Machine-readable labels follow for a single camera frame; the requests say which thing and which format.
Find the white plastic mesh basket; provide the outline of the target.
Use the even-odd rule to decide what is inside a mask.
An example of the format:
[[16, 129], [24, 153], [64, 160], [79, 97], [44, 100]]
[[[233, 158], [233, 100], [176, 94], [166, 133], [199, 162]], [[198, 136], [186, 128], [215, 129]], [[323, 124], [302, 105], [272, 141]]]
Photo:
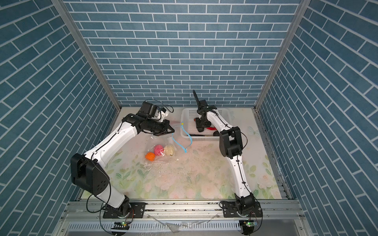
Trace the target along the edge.
[[232, 127], [228, 109], [220, 108], [213, 111], [198, 113], [197, 108], [185, 108], [181, 114], [180, 130], [182, 138], [192, 141], [219, 142], [222, 129]]

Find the pink toy fruit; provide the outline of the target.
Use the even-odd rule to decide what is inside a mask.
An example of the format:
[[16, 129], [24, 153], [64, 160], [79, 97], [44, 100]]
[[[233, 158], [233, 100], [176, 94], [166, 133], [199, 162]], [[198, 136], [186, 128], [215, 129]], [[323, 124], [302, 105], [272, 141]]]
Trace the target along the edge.
[[162, 145], [154, 146], [154, 154], [155, 156], [165, 156], [165, 149]]

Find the clear zip top bag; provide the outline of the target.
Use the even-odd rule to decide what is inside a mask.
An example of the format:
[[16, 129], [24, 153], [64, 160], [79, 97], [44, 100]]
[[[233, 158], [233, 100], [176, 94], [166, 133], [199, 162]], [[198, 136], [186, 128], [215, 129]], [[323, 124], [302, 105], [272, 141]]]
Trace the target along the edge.
[[193, 136], [185, 129], [186, 123], [174, 125], [172, 133], [159, 137], [151, 137], [152, 144], [146, 150], [145, 159], [148, 162], [163, 162], [179, 154], [189, 153], [189, 148], [193, 144]]

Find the cream toy food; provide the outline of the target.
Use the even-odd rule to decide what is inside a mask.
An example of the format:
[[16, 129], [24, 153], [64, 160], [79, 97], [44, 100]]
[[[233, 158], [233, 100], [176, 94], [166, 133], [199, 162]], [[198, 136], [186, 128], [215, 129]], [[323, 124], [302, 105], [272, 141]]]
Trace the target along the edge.
[[173, 156], [176, 152], [176, 148], [172, 144], [167, 144], [165, 147], [165, 155]]

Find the orange toy fruit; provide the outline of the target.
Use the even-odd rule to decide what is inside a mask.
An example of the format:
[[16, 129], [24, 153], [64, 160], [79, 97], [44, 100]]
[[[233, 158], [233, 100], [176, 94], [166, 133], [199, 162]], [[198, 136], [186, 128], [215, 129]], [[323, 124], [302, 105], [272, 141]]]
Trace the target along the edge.
[[148, 152], [145, 155], [145, 158], [149, 161], [155, 161], [156, 155], [153, 152]]

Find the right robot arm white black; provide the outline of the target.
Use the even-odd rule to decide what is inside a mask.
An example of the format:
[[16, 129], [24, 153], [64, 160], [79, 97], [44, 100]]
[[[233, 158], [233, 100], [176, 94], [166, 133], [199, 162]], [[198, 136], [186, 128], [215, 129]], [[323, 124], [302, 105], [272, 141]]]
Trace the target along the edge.
[[241, 216], [263, 217], [259, 201], [252, 193], [243, 167], [242, 151], [244, 149], [242, 132], [239, 127], [229, 124], [214, 106], [199, 107], [199, 118], [195, 119], [198, 130], [213, 126], [219, 132], [219, 147], [226, 157], [234, 179], [236, 211]]

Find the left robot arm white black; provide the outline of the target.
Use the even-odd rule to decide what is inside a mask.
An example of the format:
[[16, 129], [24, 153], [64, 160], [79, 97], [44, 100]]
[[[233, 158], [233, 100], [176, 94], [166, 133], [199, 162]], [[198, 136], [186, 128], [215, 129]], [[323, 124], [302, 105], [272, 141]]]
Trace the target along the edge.
[[128, 114], [103, 141], [84, 154], [70, 159], [71, 181], [105, 203], [117, 218], [129, 216], [129, 198], [110, 183], [104, 168], [118, 150], [140, 132], [161, 136], [174, 133], [169, 120], [153, 120], [145, 115]]

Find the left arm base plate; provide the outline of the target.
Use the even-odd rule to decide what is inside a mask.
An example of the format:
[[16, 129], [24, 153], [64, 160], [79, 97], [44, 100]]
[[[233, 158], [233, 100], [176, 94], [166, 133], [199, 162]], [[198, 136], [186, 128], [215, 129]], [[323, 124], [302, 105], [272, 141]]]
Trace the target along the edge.
[[146, 204], [143, 202], [123, 203], [120, 207], [114, 208], [107, 205], [103, 213], [104, 219], [118, 219], [118, 218], [142, 218], [144, 215]]

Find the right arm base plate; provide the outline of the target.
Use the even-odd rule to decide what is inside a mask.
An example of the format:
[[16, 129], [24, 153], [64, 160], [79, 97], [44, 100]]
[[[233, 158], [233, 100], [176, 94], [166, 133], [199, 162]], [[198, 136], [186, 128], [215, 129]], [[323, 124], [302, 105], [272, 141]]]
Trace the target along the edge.
[[255, 205], [250, 210], [245, 210], [243, 213], [238, 211], [236, 203], [231, 201], [220, 201], [218, 202], [219, 207], [222, 209], [224, 218], [260, 218], [263, 217], [262, 208], [259, 202], [255, 202]]

